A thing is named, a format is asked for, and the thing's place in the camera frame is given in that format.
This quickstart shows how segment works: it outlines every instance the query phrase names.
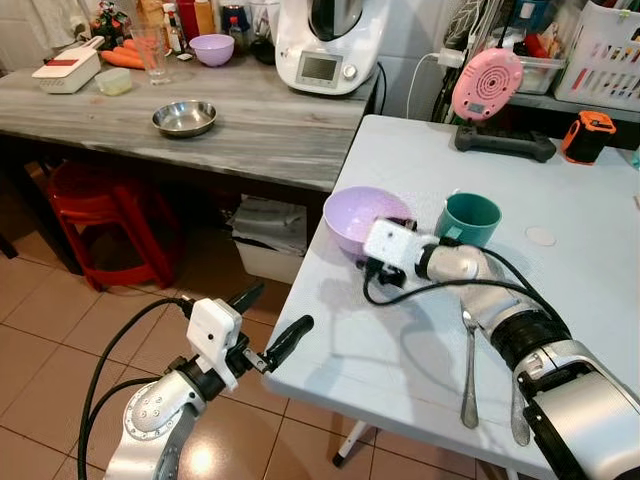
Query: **lavender bowl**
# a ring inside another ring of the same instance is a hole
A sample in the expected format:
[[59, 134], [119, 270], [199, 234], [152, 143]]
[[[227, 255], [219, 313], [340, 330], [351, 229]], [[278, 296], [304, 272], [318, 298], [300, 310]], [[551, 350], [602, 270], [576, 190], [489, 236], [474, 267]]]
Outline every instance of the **lavender bowl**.
[[411, 210], [395, 195], [374, 187], [350, 187], [333, 193], [324, 203], [324, 220], [338, 246], [355, 255], [377, 218], [410, 218]]
[[219, 67], [229, 61], [233, 55], [235, 39], [229, 35], [200, 35], [192, 38], [189, 46], [196, 51], [196, 57], [209, 67]]

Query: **small round sticker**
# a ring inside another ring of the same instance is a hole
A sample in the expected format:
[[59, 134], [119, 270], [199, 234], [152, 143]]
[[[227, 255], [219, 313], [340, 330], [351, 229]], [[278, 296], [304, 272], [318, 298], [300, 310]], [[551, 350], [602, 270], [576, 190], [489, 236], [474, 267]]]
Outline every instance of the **small round sticker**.
[[551, 247], [556, 244], [556, 237], [546, 228], [529, 227], [525, 231], [525, 234], [533, 243], [543, 247]]

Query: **wooden countertop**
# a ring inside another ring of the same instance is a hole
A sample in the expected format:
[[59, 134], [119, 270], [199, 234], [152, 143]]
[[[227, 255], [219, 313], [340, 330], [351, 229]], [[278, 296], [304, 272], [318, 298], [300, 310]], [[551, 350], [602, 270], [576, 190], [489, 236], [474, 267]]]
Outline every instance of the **wooden countertop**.
[[[50, 95], [33, 69], [16, 71], [0, 79], [0, 133], [329, 192], [375, 85], [374, 75], [341, 97], [299, 93], [252, 57], [219, 68], [173, 60], [170, 68], [174, 81], [159, 86], [132, 70], [133, 90], [118, 97], [93, 80], [73, 95]], [[159, 135], [153, 112], [191, 99], [213, 103], [214, 127], [191, 139]]]

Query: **floor tile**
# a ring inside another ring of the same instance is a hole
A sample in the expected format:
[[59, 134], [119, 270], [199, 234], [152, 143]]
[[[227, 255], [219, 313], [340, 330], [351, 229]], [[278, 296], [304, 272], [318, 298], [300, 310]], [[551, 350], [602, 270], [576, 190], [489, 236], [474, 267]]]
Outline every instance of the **floor tile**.
[[0, 415], [56, 347], [48, 340], [0, 325]]
[[245, 272], [229, 232], [213, 229], [194, 232], [187, 255], [186, 273], [178, 282], [177, 296], [227, 300], [256, 280]]
[[218, 397], [182, 450], [178, 480], [262, 480], [281, 420]]
[[489, 462], [476, 460], [476, 478], [478, 480], [507, 480], [507, 472]]
[[193, 356], [187, 341], [187, 319], [176, 305], [169, 305], [131, 359], [130, 365], [162, 375], [176, 357]]
[[25, 298], [5, 323], [60, 342], [99, 296], [84, 277], [55, 270]]
[[[87, 480], [102, 480], [104, 477], [104, 472], [102, 470], [98, 470], [91, 465], [87, 466]], [[76, 459], [72, 457], [67, 457], [67, 459], [58, 470], [58, 473], [53, 478], [53, 480], [77, 480], [78, 479], [78, 470], [76, 466]]]
[[[80, 427], [80, 415], [98, 358], [64, 345], [36, 374], [0, 417], [0, 424], [56, 450], [68, 452]], [[124, 366], [108, 361], [96, 400], [120, 376]]]
[[[137, 378], [151, 377], [146, 372], [127, 367], [116, 383]], [[91, 430], [89, 446], [87, 448], [87, 462], [102, 470], [106, 470], [122, 437], [122, 415], [133, 394], [142, 385], [131, 386], [116, 393], [100, 410], [96, 422]], [[77, 443], [70, 455], [77, 458]]]
[[[147, 305], [162, 297], [121, 287], [105, 292], [64, 339], [65, 345], [101, 355], [113, 336]], [[166, 310], [162, 305], [147, 313], [120, 339], [109, 358], [129, 363], [134, 353]]]
[[47, 242], [45, 242], [42, 236], [35, 230], [15, 239], [12, 243], [18, 251], [20, 258], [51, 267], [66, 268], [49, 245], [47, 245]]
[[244, 316], [256, 322], [275, 325], [280, 317], [284, 302], [287, 300], [291, 285], [266, 278], [259, 280], [265, 284], [264, 292]]
[[175, 283], [167, 288], [160, 288], [157, 283], [152, 281], [144, 282], [139, 285], [129, 285], [129, 287], [140, 290], [141, 292], [153, 293], [154, 295], [161, 295], [163, 297], [175, 297], [176, 293], [178, 293], [178, 282], [179, 279], [175, 280]]
[[429, 445], [428, 443], [418, 442], [401, 435], [380, 430], [376, 438], [376, 448], [382, 448], [469, 478], [475, 476], [475, 458]]
[[[272, 330], [272, 327], [253, 320], [245, 319], [242, 323], [242, 332], [249, 337], [249, 345], [254, 352], [265, 350]], [[245, 373], [242, 378], [238, 379], [238, 387], [233, 393], [225, 390], [223, 395], [280, 415], [284, 413], [287, 406], [286, 397], [269, 392], [262, 385], [262, 375], [255, 370]]]
[[440, 470], [408, 458], [376, 448], [373, 454], [371, 480], [466, 480], [455, 473]]
[[11, 480], [49, 480], [65, 456], [0, 428], [0, 475]]
[[0, 254], [0, 323], [40, 285], [53, 269]]
[[339, 435], [285, 418], [265, 480], [368, 480], [373, 447], [357, 444], [337, 469], [331, 459], [343, 441]]
[[[284, 416], [344, 436], [349, 435], [356, 424], [356, 420], [293, 398], [289, 399]], [[375, 435], [376, 429], [371, 428], [360, 440], [373, 445]]]

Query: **appliance display screen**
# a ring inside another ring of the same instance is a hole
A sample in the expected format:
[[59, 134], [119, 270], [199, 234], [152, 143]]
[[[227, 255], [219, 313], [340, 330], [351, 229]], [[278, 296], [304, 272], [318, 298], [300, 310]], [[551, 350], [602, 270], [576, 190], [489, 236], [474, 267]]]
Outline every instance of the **appliance display screen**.
[[307, 57], [302, 67], [302, 76], [331, 81], [336, 70], [337, 61], [325, 58]]

